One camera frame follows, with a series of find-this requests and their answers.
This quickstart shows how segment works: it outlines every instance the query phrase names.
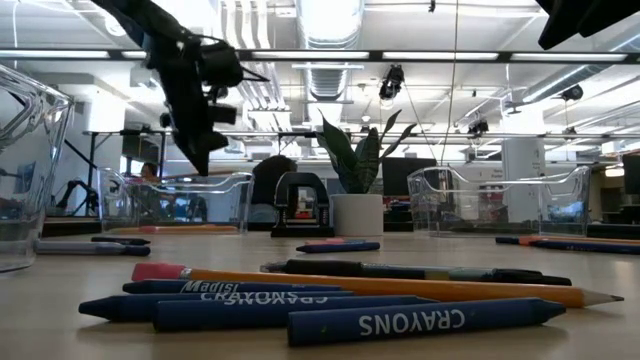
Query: snake plant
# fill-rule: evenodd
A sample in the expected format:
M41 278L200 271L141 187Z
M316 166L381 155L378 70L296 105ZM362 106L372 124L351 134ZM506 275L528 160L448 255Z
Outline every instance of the snake plant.
M351 140L339 128L331 125L322 116L323 132L316 133L318 144L327 150L331 165L338 174L340 183L345 191L349 194L366 194L369 192L371 184L373 184L378 175L378 168L382 159L394 152L400 142L406 139L411 130L417 125L408 126L400 138L393 142L380 155L382 150L382 140L393 125L402 110L398 110L389 117L382 135L378 133L378 129L372 128L364 139L360 140L355 150L351 147Z

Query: pink eraser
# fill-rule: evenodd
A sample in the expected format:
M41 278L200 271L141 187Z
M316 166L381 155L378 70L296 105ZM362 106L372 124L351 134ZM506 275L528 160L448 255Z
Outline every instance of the pink eraser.
M165 263L138 263L133 268L131 280L140 281L148 279L180 279L180 274L186 266Z

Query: potted plant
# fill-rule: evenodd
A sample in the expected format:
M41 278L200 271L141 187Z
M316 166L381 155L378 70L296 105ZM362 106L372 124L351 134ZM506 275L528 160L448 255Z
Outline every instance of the potted plant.
M331 195L333 227L337 236L382 236L384 208L382 195L369 194L378 175L380 162L394 152L416 126L408 126L400 138L380 155L382 140L393 127L402 110L391 115L382 135L369 130L355 150L347 134L323 119L323 133L317 133L318 144L327 150L331 165L347 194Z

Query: white pot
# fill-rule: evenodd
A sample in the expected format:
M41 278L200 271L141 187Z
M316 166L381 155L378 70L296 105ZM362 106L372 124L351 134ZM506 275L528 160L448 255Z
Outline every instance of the white pot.
M331 200L336 236L382 236L382 195L339 194L331 195Z

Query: monitor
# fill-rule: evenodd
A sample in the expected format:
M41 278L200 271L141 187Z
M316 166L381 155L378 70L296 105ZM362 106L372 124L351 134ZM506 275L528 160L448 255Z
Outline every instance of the monitor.
M409 196L407 177L413 172L437 166L435 159L384 158L382 159L382 186L385 196Z
M640 195L640 156L623 155L624 192L627 195Z

